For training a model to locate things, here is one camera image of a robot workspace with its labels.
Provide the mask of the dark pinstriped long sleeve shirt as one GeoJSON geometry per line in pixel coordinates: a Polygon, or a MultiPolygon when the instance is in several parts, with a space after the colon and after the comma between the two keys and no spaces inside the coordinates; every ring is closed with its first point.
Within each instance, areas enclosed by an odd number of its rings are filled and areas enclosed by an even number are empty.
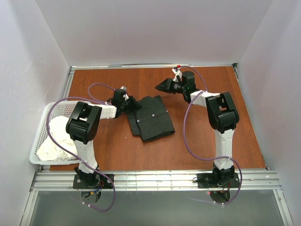
{"type": "Polygon", "coordinates": [[[127,113],[127,119],[133,136],[149,142],[175,133],[161,96],[146,96],[139,100],[141,108],[127,113]]]}

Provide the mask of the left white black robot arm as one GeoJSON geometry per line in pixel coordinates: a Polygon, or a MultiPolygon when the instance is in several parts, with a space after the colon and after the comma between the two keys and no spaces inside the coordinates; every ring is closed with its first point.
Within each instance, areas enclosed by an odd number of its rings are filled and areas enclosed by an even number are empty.
{"type": "Polygon", "coordinates": [[[142,106],[133,96],[123,95],[110,103],[95,105],[79,101],[66,124],[66,132],[74,141],[80,158],[75,169],[80,176],[90,176],[98,169],[93,140],[97,135],[100,120],[116,119],[122,113],[129,113],[142,106]]]}

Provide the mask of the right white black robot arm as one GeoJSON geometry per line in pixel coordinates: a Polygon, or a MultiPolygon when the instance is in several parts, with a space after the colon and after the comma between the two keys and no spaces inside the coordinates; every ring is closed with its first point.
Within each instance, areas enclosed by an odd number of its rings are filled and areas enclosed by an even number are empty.
{"type": "Polygon", "coordinates": [[[189,79],[188,82],[166,79],[155,89],[172,94],[180,93],[184,100],[189,103],[184,116],[184,129],[186,129],[186,120],[192,105],[206,108],[209,124],[215,134],[215,157],[201,158],[196,156],[188,147],[186,137],[184,137],[185,146],[193,157],[203,161],[213,161],[211,183],[226,184],[233,179],[235,167],[232,159],[232,140],[236,125],[239,122],[239,114],[231,94],[229,92],[210,93],[199,90],[192,79],[189,79]]]}

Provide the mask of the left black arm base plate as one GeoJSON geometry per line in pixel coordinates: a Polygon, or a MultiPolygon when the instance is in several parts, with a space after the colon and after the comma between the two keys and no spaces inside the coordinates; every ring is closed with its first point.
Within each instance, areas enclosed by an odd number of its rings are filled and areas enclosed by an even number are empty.
{"type": "Polygon", "coordinates": [[[91,178],[75,175],[73,180],[73,189],[112,189],[114,182],[114,174],[106,174],[107,177],[102,175],[93,175],[91,178]]]}

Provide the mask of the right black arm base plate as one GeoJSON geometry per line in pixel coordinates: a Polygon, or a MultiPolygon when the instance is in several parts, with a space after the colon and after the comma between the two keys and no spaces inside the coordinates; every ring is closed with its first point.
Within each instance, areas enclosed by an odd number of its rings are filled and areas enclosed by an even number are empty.
{"type": "Polygon", "coordinates": [[[213,177],[212,173],[198,173],[192,179],[193,183],[197,183],[198,188],[238,188],[240,184],[240,180],[238,174],[234,174],[234,178],[225,179],[218,181],[213,177]]]}

